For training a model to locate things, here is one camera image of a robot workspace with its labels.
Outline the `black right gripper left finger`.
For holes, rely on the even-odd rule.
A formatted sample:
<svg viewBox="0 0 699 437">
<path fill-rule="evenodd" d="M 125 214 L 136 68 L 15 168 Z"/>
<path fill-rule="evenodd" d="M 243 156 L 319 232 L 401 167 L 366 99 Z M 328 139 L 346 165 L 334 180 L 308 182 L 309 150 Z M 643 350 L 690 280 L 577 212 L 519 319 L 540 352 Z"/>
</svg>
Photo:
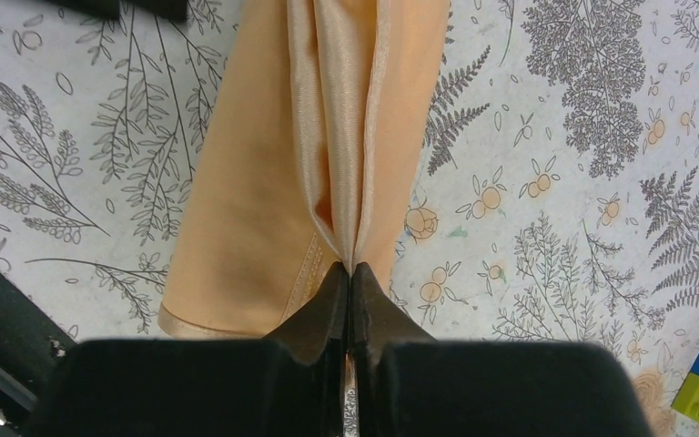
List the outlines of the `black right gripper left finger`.
<svg viewBox="0 0 699 437">
<path fill-rule="evenodd" d="M 56 367 L 27 436 L 340 436 L 349 276 L 259 340 L 90 340 Z"/>
</svg>

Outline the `peach satin napkin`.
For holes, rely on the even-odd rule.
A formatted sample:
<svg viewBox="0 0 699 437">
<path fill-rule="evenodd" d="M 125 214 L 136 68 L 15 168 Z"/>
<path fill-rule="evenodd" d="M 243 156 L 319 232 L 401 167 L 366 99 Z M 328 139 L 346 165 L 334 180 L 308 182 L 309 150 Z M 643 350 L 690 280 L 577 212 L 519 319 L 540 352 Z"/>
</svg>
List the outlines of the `peach satin napkin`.
<svg viewBox="0 0 699 437">
<path fill-rule="evenodd" d="M 158 313 L 260 338 L 332 264 L 390 286 L 438 81 L 446 1 L 247 1 Z"/>
</svg>

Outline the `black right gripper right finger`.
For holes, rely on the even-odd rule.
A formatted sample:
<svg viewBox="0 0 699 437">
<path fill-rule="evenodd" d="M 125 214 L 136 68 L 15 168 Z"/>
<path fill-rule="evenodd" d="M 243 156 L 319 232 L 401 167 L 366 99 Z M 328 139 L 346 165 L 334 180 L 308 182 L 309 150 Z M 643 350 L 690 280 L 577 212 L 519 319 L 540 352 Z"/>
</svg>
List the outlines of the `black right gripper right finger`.
<svg viewBox="0 0 699 437">
<path fill-rule="evenodd" d="M 587 342 L 436 340 L 351 277 L 349 327 L 362 436 L 648 436 L 630 379 Z"/>
</svg>

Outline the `floral patterned table mat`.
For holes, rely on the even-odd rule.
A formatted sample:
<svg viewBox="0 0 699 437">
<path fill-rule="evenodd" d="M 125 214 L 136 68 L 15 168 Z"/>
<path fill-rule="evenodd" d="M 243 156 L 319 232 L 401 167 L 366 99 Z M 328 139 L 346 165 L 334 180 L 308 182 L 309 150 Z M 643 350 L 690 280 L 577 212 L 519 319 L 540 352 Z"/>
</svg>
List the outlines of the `floral patterned table mat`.
<svg viewBox="0 0 699 437">
<path fill-rule="evenodd" d="M 247 1 L 0 1 L 0 272 L 73 340 L 158 313 Z M 588 341 L 655 436 L 699 352 L 699 1 L 446 1 L 390 286 L 439 339 Z"/>
</svg>

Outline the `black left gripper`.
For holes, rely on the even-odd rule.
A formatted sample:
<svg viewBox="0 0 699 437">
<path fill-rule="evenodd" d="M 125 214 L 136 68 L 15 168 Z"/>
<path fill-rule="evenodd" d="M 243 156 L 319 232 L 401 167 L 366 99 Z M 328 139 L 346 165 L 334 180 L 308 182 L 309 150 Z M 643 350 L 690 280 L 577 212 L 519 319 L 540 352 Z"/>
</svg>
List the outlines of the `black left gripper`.
<svg viewBox="0 0 699 437">
<path fill-rule="evenodd" d="M 185 24 L 189 9 L 188 0 L 42 0 L 42 3 L 108 21 L 118 20 L 126 5 L 171 24 Z"/>
</svg>

